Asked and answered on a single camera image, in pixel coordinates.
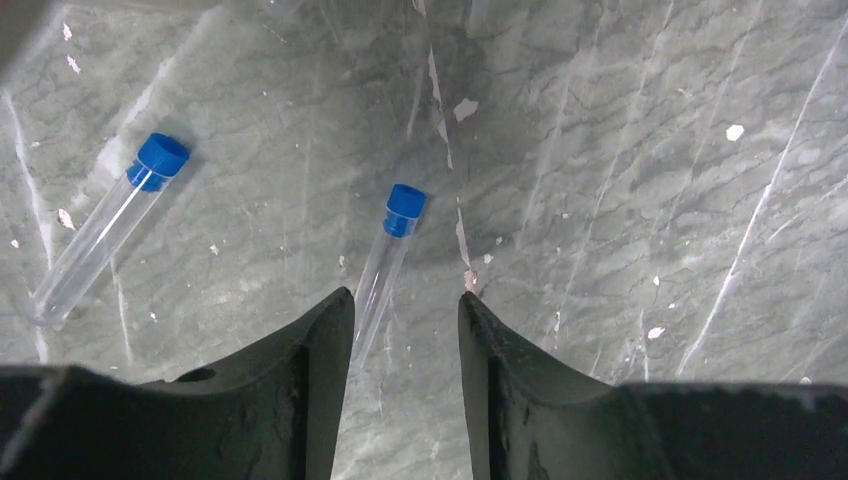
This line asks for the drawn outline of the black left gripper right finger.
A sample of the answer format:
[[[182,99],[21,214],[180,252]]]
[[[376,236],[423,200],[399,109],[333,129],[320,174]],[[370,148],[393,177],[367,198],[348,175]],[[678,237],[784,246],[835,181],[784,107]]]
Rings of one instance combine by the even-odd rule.
[[[560,362],[479,298],[458,303],[476,479],[843,479],[847,390],[625,383]]]

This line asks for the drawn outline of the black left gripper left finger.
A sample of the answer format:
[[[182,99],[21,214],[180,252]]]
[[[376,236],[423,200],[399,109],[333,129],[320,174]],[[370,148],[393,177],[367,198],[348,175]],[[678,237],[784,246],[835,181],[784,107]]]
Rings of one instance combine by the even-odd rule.
[[[353,296],[342,287],[289,325],[169,382],[5,365],[1,475],[327,479],[353,327]]]

